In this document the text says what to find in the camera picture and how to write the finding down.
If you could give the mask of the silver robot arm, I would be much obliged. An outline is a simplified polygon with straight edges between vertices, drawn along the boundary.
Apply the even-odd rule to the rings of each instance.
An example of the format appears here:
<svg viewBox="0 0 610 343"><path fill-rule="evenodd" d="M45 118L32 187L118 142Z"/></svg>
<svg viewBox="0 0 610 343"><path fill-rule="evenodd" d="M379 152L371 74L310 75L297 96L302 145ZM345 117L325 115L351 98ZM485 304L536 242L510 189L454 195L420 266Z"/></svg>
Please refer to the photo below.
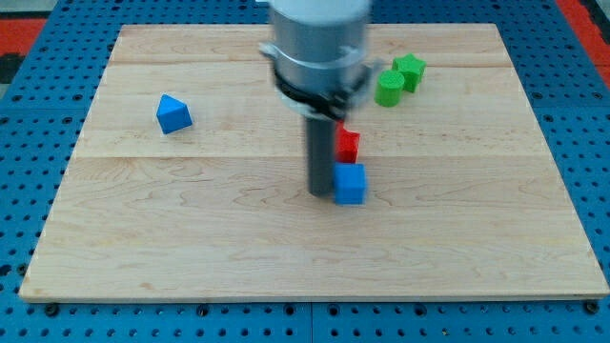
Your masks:
<svg viewBox="0 0 610 343"><path fill-rule="evenodd" d="M334 190L336 125L370 89L369 0L273 0L273 38L259 46L271 62L280 98L304 118L308 192Z"/></svg>

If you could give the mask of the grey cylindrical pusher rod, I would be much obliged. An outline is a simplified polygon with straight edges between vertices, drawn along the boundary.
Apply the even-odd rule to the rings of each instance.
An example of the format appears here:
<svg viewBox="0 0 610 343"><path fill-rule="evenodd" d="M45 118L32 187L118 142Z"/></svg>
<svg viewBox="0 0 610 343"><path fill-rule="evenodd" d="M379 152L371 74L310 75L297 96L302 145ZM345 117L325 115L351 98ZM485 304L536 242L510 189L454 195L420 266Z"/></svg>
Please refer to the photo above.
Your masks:
<svg viewBox="0 0 610 343"><path fill-rule="evenodd" d="M336 123L305 119L308 190L314 196L327 196L334 187Z"/></svg>

